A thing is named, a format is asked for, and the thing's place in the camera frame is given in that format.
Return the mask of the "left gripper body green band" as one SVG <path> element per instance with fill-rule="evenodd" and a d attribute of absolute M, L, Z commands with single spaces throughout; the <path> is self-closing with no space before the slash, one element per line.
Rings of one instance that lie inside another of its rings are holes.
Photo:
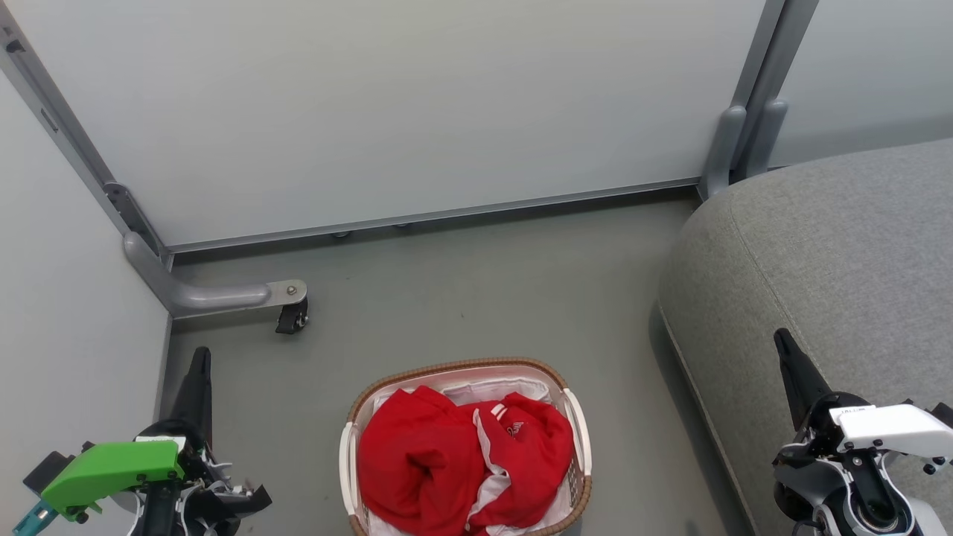
<path fill-rule="evenodd" d="M 217 462 L 203 427 L 166 418 L 132 441 L 86 442 L 81 454 L 52 451 L 23 479 L 24 485 L 69 521 L 122 492 L 144 499 L 152 484 L 176 486 L 176 512 L 187 521 L 232 521 L 269 508 L 263 486 L 234 485 L 229 464 Z"/>

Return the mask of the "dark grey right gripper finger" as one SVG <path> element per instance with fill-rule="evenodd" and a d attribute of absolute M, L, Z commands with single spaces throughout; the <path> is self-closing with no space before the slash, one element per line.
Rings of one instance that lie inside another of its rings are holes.
<path fill-rule="evenodd" d="M 800 349 L 789 329 L 777 329 L 774 344 L 791 421 L 795 430 L 799 430 L 814 404 L 832 390 L 810 357 Z"/>

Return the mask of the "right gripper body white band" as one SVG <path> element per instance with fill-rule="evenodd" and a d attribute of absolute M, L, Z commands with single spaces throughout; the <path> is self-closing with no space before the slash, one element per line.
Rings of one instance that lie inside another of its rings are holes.
<path fill-rule="evenodd" d="M 823 391 L 800 405 L 800 427 L 793 442 L 774 460 L 776 475 L 850 475 L 878 473 L 889 453 L 932 461 L 950 460 L 952 431 L 938 405 L 930 412 L 911 403 L 878 406 L 846 392 Z"/>

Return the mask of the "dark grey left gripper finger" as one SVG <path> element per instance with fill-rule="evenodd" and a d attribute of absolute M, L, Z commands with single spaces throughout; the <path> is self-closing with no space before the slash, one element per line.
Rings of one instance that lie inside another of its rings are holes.
<path fill-rule="evenodd" d="M 194 350 L 191 365 L 171 407 L 171 420 L 186 432 L 195 447 L 211 447 L 212 383 L 211 350 L 200 346 Z"/>

